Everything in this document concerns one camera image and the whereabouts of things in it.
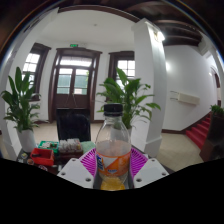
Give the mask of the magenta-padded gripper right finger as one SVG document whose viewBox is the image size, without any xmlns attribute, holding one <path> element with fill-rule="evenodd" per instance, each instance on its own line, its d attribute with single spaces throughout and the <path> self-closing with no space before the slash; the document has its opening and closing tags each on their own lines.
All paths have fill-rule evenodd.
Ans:
<svg viewBox="0 0 224 224">
<path fill-rule="evenodd" d="M 130 189 L 141 188 L 168 175 L 168 171 L 156 158 L 149 158 L 137 149 L 131 149 L 128 175 Z"/>
</svg>

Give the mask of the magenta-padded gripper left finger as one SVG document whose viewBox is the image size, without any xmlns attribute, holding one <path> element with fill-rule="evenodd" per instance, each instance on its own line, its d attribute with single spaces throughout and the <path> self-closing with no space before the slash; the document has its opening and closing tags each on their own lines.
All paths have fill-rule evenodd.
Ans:
<svg viewBox="0 0 224 224">
<path fill-rule="evenodd" d="M 79 159 L 71 158 L 58 176 L 84 188 L 98 189 L 96 149 L 89 150 Z"/>
</svg>

